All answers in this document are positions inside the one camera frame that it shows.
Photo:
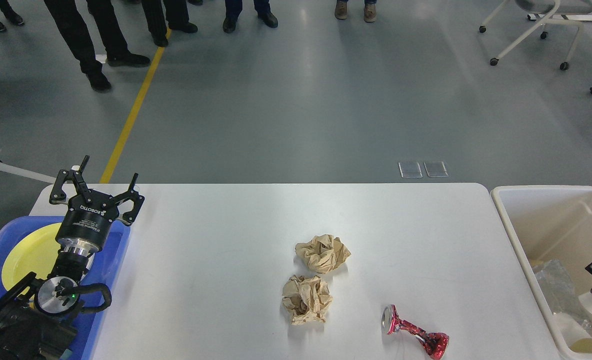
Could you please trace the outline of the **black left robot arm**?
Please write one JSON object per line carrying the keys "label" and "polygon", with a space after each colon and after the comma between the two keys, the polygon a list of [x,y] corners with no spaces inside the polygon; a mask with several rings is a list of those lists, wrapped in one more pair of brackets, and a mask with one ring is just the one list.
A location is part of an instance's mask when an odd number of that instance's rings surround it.
{"label": "black left robot arm", "polygon": [[135,188],[138,173],[120,194],[88,187],[82,174],[89,159],[62,169],[54,181],[49,202],[67,205],[67,212],[54,237],[59,249],[52,270],[45,279],[28,272],[0,297],[0,360],[62,359],[78,333],[76,317],[103,312],[113,302],[108,285],[82,280],[111,226],[131,226],[145,198]]}

